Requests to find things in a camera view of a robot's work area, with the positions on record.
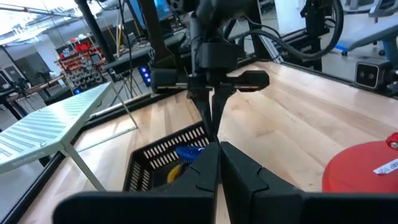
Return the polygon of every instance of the label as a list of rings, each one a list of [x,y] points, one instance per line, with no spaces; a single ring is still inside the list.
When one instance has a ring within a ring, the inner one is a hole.
[[[23,158],[23,159],[14,161],[14,162],[12,162],[12,165],[14,165],[14,166],[19,166],[19,164],[24,164],[24,163],[26,163],[26,162],[30,162],[30,161],[33,161],[33,160],[37,160],[37,159],[40,159],[40,158],[42,158],[42,157],[44,157],[44,156],[45,156],[45,153],[44,153],[44,152],[38,152],[38,153],[33,154],[33,155],[31,155],[31,156],[28,156],[28,157],[25,157],[25,158]]]
[[[388,162],[387,164],[384,164],[383,166],[380,166],[379,168],[375,169],[373,172],[375,174],[389,174],[396,169],[398,169],[398,158],[394,159],[391,162]]]

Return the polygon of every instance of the wooden tabletop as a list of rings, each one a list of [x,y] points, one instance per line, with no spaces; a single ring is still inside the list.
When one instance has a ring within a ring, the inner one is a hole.
[[[324,167],[344,148],[385,139],[398,129],[396,100],[274,63],[255,63],[234,74],[244,70],[265,70],[271,85],[228,100],[219,138],[303,190],[321,191]],[[200,120],[185,95],[134,111],[139,129],[80,153],[106,189],[122,189],[132,151]],[[122,116],[86,131],[75,146],[83,148],[131,125]],[[66,158],[20,223],[51,223],[59,201],[87,190],[94,187]],[[229,223],[221,185],[217,204],[216,222]]]

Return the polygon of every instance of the yellow object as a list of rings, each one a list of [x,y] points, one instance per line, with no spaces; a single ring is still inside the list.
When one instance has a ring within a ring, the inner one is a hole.
[[[141,36],[141,33],[139,32],[139,29],[138,29],[136,20],[133,20],[133,22],[134,22],[134,25],[136,26],[136,31],[138,32],[138,36],[140,37],[140,36]]]
[[[170,170],[169,174],[167,175],[167,183],[171,184],[180,174],[181,164],[175,166],[172,170]]]

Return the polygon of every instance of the black metal frame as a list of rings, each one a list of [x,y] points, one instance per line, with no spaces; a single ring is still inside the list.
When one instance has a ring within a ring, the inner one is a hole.
[[[144,37],[144,29],[142,28],[141,24],[138,22],[139,20],[138,20],[136,12],[134,11],[134,8],[131,5],[131,1],[127,0],[126,4],[127,4],[127,7],[129,8],[131,14],[132,14],[132,18],[134,19],[135,26],[136,26],[136,29],[138,31],[137,38]]]
[[[113,54],[109,49],[109,46],[106,44],[105,38],[101,33],[100,27],[98,27],[97,22],[95,21],[94,16],[92,15],[90,8],[88,7],[87,0],[75,0],[78,5],[81,13],[83,13],[83,17],[86,19],[87,25],[90,28],[91,33],[95,41],[98,43],[99,47],[102,49],[102,54],[106,58],[108,63],[114,61]]]
[[[260,14],[260,10],[258,8],[258,4],[257,4],[257,8],[256,5],[253,5],[252,7],[252,14],[251,14],[251,19],[254,22],[258,22],[261,23],[261,14]],[[157,37],[160,37],[163,42],[163,44],[159,44],[160,47],[164,46],[164,40],[163,40],[163,35],[157,35]],[[300,46],[311,46],[311,51],[317,51],[320,48],[320,41],[318,37],[314,37],[307,35],[304,31],[299,30],[297,32],[293,32],[291,34],[288,34],[284,37],[284,39],[289,42],[290,44],[297,44]],[[264,43],[260,38],[257,37],[253,37],[253,45],[254,45],[254,49],[256,51],[256,54],[254,56],[257,56],[258,58],[267,58],[269,57],[269,54],[267,52],[267,50],[264,47]],[[250,63],[255,62],[256,59],[254,57],[249,57],[249,58],[245,58],[243,60],[241,60],[239,62],[239,67],[243,67],[245,65],[248,65]],[[336,81],[336,82],[340,82],[340,83],[344,83],[346,85],[352,85],[352,83],[347,82],[346,80],[342,80],[336,77],[333,77],[329,74],[323,73],[321,72],[322,70],[322,61],[313,61],[313,62],[304,62],[304,61],[298,61],[298,60],[286,60],[286,62],[283,62],[282,65],[288,66],[288,67],[292,67],[295,68],[297,70],[303,70],[307,73],[311,73],[313,75],[318,75],[320,77],[324,77],[324,78],[328,78],[330,80]],[[130,102],[127,103],[127,107],[129,108],[130,111],[134,111],[134,110],[138,110],[140,108],[143,108],[147,105],[150,105],[152,103],[156,103],[160,100],[163,100],[164,98],[170,97],[174,94],[177,94],[181,91],[176,90],[173,93],[170,94],[166,94],[166,95],[157,95],[155,97],[144,97],[142,99],[140,99],[140,101],[138,102]],[[125,110],[122,106],[117,107],[111,111],[107,111],[106,113],[103,113],[101,115],[95,116],[94,118],[90,119],[85,125],[84,127],[79,131],[79,133],[75,136],[72,144],[80,137],[81,133],[84,131],[87,131],[91,128],[94,128],[95,126],[98,126],[100,124],[103,124],[107,121],[110,121],[112,119],[116,119],[122,115],[125,114]],[[11,210],[11,212],[7,215],[7,217],[2,221],[2,223],[15,223],[16,221],[18,221],[20,218],[22,218],[23,214],[25,213],[25,211],[28,209],[28,207],[31,205],[31,203],[34,201],[34,199],[36,198],[36,196],[38,196],[38,194],[40,193],[40,191],[42,190],[42,188],[44,187],[44,185],[47,183],[47,181],[49,180],[49,178],[51,177],[51,175],[55,172],[55,170],[57,169],[57,167],[59,166],[59,164],[61,163],[63,159],[63,155],[61,155],[60,153],[58,153],[55,157],[52,158],[52,160],[49,162],[49,164],[47,164],[47,166],[45,167],[45,170],[43,171],[43,173],[41,173],[41,175],[39,176],[39,178],[34,182],[34,184],[32,185],[32,187],[25,193],[25,195],[19,200],[19,202],[17,203],[17,205]]]

